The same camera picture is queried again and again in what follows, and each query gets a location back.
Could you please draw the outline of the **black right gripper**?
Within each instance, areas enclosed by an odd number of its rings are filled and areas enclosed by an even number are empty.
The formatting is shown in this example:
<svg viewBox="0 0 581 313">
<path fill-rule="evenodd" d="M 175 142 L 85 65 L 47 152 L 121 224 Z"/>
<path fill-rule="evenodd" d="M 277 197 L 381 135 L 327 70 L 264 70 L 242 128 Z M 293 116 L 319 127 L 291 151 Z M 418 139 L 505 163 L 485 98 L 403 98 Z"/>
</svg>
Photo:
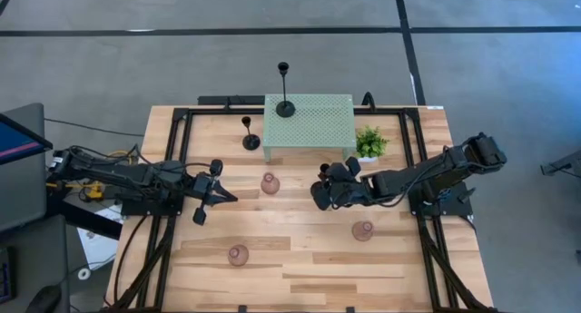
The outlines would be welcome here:
<svg viewBox="0 0 581 313">
<path fill-rule="evenodd" d="M 369 183 L 356 181 L 361 167 L 351 156 L 338 166 L 328 166 L 318 174 L 319 180 L 310 187 L 310 194 L 320 210 L 337 210 L 353 205 L 369 204 Z"/>
</svg>

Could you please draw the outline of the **grey desk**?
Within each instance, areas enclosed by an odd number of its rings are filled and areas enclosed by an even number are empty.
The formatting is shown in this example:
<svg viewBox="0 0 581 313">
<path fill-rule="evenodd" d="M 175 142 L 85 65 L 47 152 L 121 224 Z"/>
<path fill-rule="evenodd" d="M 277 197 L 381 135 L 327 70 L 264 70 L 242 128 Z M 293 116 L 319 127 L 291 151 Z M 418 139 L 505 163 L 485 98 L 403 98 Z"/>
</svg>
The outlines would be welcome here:
<svg viewBox="0 0 581 313">
<path fill-rule="evenodd" d="M 6 247 L 15 253 L 16 296 L 0 304 L 0 313 L 25 313 L 38 291 L 54 284 L 61 290 L 54 313 L 70 313 L 64 218 L 53 216 L 0 233 L 0 248 Z"/>
</svg>

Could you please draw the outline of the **grey cabinet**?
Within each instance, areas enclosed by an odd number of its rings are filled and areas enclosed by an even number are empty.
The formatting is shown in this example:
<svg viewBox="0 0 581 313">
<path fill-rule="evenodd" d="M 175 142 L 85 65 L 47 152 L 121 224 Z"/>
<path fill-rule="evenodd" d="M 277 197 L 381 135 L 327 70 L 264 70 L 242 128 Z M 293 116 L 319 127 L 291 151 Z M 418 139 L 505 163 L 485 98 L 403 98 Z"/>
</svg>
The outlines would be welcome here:
<svg viewBox="0 0 581 313">
<path fill-rule="evenodd" d="M 2 112 L 44 137 L 44 106 L 31 103 Z M 0 165 L 0 232 L 41 219 L 46 213 L 45 154 Z"/>
</svg>

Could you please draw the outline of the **black metal table frame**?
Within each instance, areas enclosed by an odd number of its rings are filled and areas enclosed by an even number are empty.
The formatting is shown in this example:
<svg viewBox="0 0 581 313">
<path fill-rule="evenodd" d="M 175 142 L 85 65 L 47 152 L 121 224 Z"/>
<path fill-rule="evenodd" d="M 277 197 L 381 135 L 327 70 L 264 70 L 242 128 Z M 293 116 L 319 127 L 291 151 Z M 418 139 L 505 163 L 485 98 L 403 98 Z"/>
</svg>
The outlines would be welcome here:
<svg viewBox="0 0 581 313">
<path fill-rule="evenodd" d="M 219 159 L 220 181 L 238 200 L 207 210 L 203 226 L 192 221 L 199 206 L 187 200 L 173 234 L 163 296 L 165 312 L 429 312 L 431 300 L 416 218 L 407 201 L 393 208 L 360 205 L 320 210 L 310 195 L 322 163 L 340 161 L 333 149 L 247 151 L 247 130 L 236 112 L 197 106 L 191 123 L 175 122 L 170 106 L 152 108 L 142 152 L 161 160 L 171 132 L 188 135 L 189 172 Z M 280 190 L 261 190 L 265 172 Z M 357 241 L 352 225 L 369 220 L 374 235 Z M 246 246 L 241 267 L 229 249 Z"/>
</svg>

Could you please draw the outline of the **green perforated metal shelf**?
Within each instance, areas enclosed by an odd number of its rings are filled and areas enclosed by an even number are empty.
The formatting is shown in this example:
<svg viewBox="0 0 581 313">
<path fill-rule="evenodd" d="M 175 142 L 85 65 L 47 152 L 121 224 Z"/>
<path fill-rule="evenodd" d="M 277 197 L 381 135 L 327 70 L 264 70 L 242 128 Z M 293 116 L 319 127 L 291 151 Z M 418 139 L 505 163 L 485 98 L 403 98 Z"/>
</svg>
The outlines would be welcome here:
<svg viewBox="0 0 581 313">
<path fill-rule="evenodd" d="M 295 106 L 295 113 L 283 118 L 276 113 L 282 101 Z M 350 94 L 300 94 L 264 97 L 261 146 L 264 160 L 271 160 L 275 148 L 341 149 L 348 158 L 356 151 L 353 99 Z"/>
</svg>

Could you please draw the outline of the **white paper sheet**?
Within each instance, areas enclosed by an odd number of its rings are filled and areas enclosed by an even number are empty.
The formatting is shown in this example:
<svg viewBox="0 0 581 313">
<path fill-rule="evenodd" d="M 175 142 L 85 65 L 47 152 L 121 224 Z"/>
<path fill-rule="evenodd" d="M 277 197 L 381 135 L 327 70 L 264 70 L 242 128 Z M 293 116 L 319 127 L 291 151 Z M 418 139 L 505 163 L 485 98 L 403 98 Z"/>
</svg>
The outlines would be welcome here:
<svg viewBox="0 0 581 313">
<path fill-rule="evenodd" d="M 123 224 L 124 221 L 121 215 L 120 205 L 113 205 L 108 209 L 101 209 L 96 214 L 120 224 Z M 82 228 L 78 228 L 77 232 L 90 270 L 99 269 L 114 259 L 118 246 L 117 240 L 98 235 Z"/>
</svg>

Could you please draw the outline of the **dark keyboard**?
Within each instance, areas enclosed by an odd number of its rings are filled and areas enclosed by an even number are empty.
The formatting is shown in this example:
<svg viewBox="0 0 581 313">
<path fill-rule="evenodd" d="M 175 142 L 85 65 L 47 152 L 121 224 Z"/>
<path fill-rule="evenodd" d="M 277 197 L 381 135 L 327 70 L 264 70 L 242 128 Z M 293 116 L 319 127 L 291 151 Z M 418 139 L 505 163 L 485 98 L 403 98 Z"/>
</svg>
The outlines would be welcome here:
<svg viewBox="0 0 581 313">
<path fill-rule="evenodd" d="M 15 298 L 14 249 L 0 248 L 0 304 Z"/>
</svg>

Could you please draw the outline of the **green plant in white pot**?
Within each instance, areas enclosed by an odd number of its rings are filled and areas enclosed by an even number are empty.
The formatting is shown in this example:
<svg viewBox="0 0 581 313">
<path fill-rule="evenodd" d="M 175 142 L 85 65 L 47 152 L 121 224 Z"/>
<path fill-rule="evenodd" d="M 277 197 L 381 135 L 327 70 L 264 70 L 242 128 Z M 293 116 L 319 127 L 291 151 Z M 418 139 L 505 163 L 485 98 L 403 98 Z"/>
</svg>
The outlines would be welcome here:
<svg viewBox="0 0 581 313">
<path fill-rule="evenodd" d="M 386 152 L 389 140 L 384 138 L 379 127 L 365 125 L 356 132 L 356 155 L 360 162 L 373 162 Z"/>
</svg>

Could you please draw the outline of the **pink glass candle holder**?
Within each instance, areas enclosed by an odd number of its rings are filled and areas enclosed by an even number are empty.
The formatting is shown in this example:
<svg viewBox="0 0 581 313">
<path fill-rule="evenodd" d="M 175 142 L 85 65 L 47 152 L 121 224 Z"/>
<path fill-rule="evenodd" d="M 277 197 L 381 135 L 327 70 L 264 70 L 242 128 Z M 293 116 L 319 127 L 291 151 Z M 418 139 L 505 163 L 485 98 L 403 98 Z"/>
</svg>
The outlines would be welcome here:
<svg viewBox="0 0 581 313">
<path fill-rule="evenodd" d="M 280 190 L 279 179 L 271 172 L 265 172 L 261 180 L 261 190 L 269 195 L 274 195 Z"/>
<path fill-rule="evenodd" d="M 232 246 L 228 251 L 228 261 L 234 267 L 244 266 L 250 257 L 249 250 L 242 244 Z"/>
<path fill-rule="evenodd" d="M 361 220 L 352 225 L 352 236 L 357 241 L 369 241 L 374 235 L 374 225 L 369 220 Z"/>
</svg>

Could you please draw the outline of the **laptop screen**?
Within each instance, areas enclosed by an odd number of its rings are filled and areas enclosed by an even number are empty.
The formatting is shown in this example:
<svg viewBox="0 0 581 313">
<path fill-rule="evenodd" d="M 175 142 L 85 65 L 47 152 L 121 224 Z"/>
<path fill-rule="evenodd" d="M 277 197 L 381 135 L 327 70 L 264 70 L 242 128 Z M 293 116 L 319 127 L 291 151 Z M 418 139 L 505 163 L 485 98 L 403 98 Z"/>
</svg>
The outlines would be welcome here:
<svg viewBox="0 0 581 313">
<path fill-rule="evenodd" d="M 0 113 L 0 165 L 53 149 L 53 144 Z"/>
</svg>

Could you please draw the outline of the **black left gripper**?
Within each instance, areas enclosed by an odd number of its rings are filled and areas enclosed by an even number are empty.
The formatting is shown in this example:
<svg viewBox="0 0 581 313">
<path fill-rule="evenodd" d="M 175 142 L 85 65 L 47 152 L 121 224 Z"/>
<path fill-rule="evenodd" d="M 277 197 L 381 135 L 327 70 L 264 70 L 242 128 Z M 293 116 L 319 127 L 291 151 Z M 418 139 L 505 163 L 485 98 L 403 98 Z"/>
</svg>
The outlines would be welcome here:
<svg viewBox="0 0 581 313">
<path fill-rule="evenodd" d="M 210 164 L 210 175 L 205 172 L 199 172 L 195 176 L 186 174 L 183 177 L 183 196 L 194 198 L 201 201 L 198 208 L 195 209 L 192 221 L 200 226 L 204 225 L 207 214 L 206 206 L 216 204 L 235 202 L 238 198 L 222 187 L 220 176 L 222 175 L 223 162 L 221 160 L 212 160 Z"/>
</svg>

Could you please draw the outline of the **tall black candlestick holder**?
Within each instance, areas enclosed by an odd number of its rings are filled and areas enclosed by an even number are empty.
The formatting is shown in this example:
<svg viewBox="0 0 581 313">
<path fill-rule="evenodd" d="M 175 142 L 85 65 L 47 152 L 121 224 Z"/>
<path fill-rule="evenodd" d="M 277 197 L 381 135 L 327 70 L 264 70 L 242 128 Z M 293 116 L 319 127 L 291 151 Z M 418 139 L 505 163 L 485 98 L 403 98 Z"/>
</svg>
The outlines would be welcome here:
<svg viewBox="0 0 581 313">
<path fill-rule="evenodd" d="M 276 113 L 282 118 L 289 118 L 291 117 L 296 109 L 292 102 L 287 99 L 287 92 L 286 92 L 286 75 L 289 71 L 289 64 L 286 62 L 280 62 L 277 65 L 279 73 L 282 79 L 282 96 L 283 99 L 279 102 L 276 106 Z"/>
</svg>

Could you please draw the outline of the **short black candlestick holder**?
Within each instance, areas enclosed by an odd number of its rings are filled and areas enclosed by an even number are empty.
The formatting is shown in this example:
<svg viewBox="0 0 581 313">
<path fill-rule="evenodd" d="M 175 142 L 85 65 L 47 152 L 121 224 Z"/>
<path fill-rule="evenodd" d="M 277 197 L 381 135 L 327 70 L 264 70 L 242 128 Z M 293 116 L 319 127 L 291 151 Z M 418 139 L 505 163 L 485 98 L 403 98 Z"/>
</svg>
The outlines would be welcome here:
<svg viewBox="0 0 581 313">
<path fill-rule="evenodd" d="M 242 146 L 247 151 L 257 150 L 261 145 L 261 139 L 257 134 L 251 133 L 251 117 L 244 116 L 241 118 L 241 122 L 247 130 L 247 134 L 242 139 Z"/>
</svg>

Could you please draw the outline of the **black computer mouse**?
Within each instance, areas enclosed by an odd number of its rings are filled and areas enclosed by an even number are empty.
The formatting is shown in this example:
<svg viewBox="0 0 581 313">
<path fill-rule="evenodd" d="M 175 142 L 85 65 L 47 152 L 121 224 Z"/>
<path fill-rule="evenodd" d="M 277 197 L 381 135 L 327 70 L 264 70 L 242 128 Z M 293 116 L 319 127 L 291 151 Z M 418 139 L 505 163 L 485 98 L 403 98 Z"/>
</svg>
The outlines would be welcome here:
<svg viewBox="0 0 581 313">
<path fill-rule="evenodd" d="M 25 313 L 54 313 L 62 297 L 58 285 L 42 287 L 29 302 Z"/>
</svg>

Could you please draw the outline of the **black metal beam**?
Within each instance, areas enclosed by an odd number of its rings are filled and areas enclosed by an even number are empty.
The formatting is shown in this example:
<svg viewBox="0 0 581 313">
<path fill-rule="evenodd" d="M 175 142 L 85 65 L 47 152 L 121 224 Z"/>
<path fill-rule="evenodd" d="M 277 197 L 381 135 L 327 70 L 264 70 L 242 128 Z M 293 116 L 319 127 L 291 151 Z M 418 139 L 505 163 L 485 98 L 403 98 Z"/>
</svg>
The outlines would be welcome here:
<svg viewBox="0 0 581 313">
<path fill-rule="evenodd" d="M 64 200 L 48 200 L 45 217 L 61 215 L 67 224 L 89 230 L 112 240 L 119 240 L 123 225 L 70 204 Z"/>
</svg>

